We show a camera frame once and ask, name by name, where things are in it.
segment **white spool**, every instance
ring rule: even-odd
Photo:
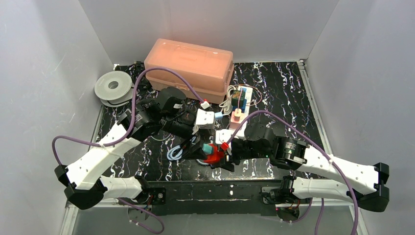
[[[133,82],[128,73],[112,71],[98,79],[94,91],[105,106],[118,107],[133,98]]]

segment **spool center hole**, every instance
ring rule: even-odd
[[[118,87],[118,82],[117,81],[112,81],[108,84],[109,89],[115,89],[117,87]]]

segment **black marble pattern with white veins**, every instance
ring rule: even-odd
[[[295,62],[267,62],[267,63],[237,63],[234,65],[234,74],[231,84],[249,84],[255,86],[262,93],[263,99],[255,106],[251,106],[250,112],[255,110],[268,110],[295,128],[309,136],[322,147],[322,141],[311,111],[305,87],[302,83],[300,71]],[[144,70],[142,64],[131,66],[118,66],[116,70],[125,71],[131,75],[133,82]],[[138,90],[138,100],[157,95],[147,80],[141,82]],[[253,100],[259,100],[254,90]],[[186,103],[192,110],[199,107],[198,101],[187,99]],[[131,104],[117,108],[104,108],[104,114],[100,124],[97,141],[105,135]],[[216,112],[220,111],[217,105],[213,105]],[[225,129],[229,118],[224,117],[218,121],[215,129]],[[259,115],[252,118],[249,123],[261,122],[274,128],[278,135],[298,138],[296,133],[285,127],[282,123],[266,116]],[[209,166],[201,166],[195,160],[179,160],[170,162],[166,158],[167,151],[180,143],[180,138],[170,136],[160,131],[155,139],[147,138],[139,146],[124,154],[105,173],[105,176],[130,177],[143,175],[148,181],[195,181],[195,180],[250,180],[250,179],[282,179],[284,175],[293,174],[287,170],[277,169],[269,164],[268,159],[251,159],[235,166],[235,172],[224,169],[211,169]],[[201,137],[206,143],[213,140],[213,136]],[[297,172],[298,176],[305,178],[311,175]]]

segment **orange plastic box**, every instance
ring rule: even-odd
[[[167,67],[183,76],[197,94],[209,103],[223,101],[233,75],[233,53],[210,47],[158,39],[144,61],[146,69]],[[154,70],[146,78],[156,90],[166,87],[182,89],[187,97],[196,99],[188,87],[173,74]]]

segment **red object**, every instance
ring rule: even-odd
[[[218,147],[216,147],[214,144],[210,143],[209,145],[213,147],[213,153],[206,155],[207,159],[204,160],[204,162],[208,164],[218,163],[222,158],[224,158],[225,153],[218,151]]]
[[[226,151],[226,150],[229,148],[229,145],[228,145],[226,142],[223,142],[223,143],[221,144],[221,148],[222,148],[224,151]]]

